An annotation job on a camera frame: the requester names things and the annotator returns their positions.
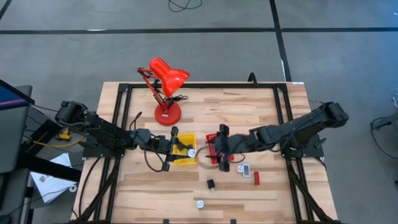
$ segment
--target yellow cable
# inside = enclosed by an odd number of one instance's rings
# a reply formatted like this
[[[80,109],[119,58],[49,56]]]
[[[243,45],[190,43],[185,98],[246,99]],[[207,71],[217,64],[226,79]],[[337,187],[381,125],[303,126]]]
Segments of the yellow cable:
[[[70,143],[70,144],[65,144],[65,145],[49,145],[49,144],[38,142],[38,141],[33,141],[33,143],[39,144],[42,146],[47,146],[47,147],[71,147],[71,146],[74,146],[74,145],[78,144],[79,142],[81,142],[81,140],[83,140],[85,137],[86,137],[85,135],[82,135],[82,137],[79,140],[77,140],[73,143]]]

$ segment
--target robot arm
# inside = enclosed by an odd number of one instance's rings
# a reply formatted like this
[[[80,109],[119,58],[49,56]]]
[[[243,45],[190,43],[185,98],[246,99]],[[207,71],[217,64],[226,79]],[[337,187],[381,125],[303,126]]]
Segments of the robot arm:
[[[162,166],[163,171],[169,170],[169,162],[189,158],[171,153],[173,144],[177,144],[179,148],[187,147],[179,142],[177,127],[172,127],[170,139],[166,139],[165,136],[154,136],[149,129],[144,128],[127,131],[100,118],[95,112],[88,111],[85,105],[72,101],[62,102],[55,120],[72,131],[93,136],[99,147],[111,151],[135,149],[139,146],[141,149],[166,155]],[[81,142],[80,144],[86,146],[90,143]]]
[[[347,120],[348,115],[341,106],[329,102],[288,123],[251,129],[249,135],[234,134],[228,137],[229,127],[221,124],[215,139],[220,170],[229,171],[230,154],[266,151],[282,142],[288,142],[290,147],[298,149],[305,146],[308,140],[321,130],[344,126]]]

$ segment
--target lamp shade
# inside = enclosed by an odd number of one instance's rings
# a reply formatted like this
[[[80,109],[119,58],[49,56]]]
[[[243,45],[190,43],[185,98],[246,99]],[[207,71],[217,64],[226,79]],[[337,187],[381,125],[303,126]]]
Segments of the lamp shade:
[[[184,70],[170,68],[161,58],[152,59],[149,67],[155,76],[162,80],[163,93],[167,98],[171,97],[190,76]]]

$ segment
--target red basket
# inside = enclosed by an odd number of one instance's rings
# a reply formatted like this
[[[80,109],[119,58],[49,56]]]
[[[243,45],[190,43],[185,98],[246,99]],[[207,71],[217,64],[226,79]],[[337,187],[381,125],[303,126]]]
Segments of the red basket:
[[[206,142],[207,142],[207,145],[209,147],[209,153],[210,153],[211,156],[217,156],[216,152],[214,151],[214,143],[210,143],[210,141],[213,140],[216,137],[217,137],[217,134],[208,134],[208,135],[206,135]],[[233,160],[234,159],[234,155],[233,154],[229,155],[228,159],[230,161]],[[217,159],[211,158],[211,163],[212,164],[218,164],[217,163]]]

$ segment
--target wooden table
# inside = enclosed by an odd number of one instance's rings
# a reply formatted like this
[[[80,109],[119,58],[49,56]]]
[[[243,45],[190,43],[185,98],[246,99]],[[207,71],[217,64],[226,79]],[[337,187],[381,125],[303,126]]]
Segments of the wooden table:
[[[110,122],[118,85],[118,82],[104,83],[99,100],[97,113]],[[308,113],[310,108],[304,85],[287,83],[287,86],[294,118]],[[180,134],[195,133],[197,148],[206,145],[205,135],[215,133],[220,123],[227,124],[231,134],[246,134],[251,128],[278,124],[271,89],[181,88],[177,94],[188,95],[189,99],[178,102],[182,108],[182,118],[176,126]],[[283,100],[281,103],[287,121]],[[127,123],[142,111],[137,128],[148,128],[154,134],[170,136],[170,127],[159,125],[154,118],[156,105],[148,88],[133,89]],[[200,160],[209,164],[204,155],[200,156]],[[148,159],[156,169],[160,167],[159,158],[153,153],[148,153]],[[85,162],[80,183],[83,183],[94,161],[88,159]],[[251,165],[252,172],[259,171],[260,186],[254,185],[254,178],[243,178],[235,172],[236,164],[231,164],[231,172],[228,173],[196,165],[172,165],[170,172],[156,173],[147,167],[142,150],[127,151],[121,160],[112,222],[161,223],[167,218],[171,223],[229,223],[231,219],[237,219],[238,223],[295,223],[284,158],[279,153],[257,152],[246,154],[245,163]],[[303,163],[310,193],[326,214],[337,219],[325,168],[313,158],[304,158]],[[102,167],[103,159],[90,175],[83,196],[83,209],[98,191]],[[208,190],[208,179],[215,181],[214,192]],[[75,201],[75,211],[78,210],[81,186]],[[306,218],[300,193],[299,198],[302,216]],[[205,202],[203,209],[197,209],[197,200]],[[101,218],[105,216],[107,201],[108,195],[105,195]]]

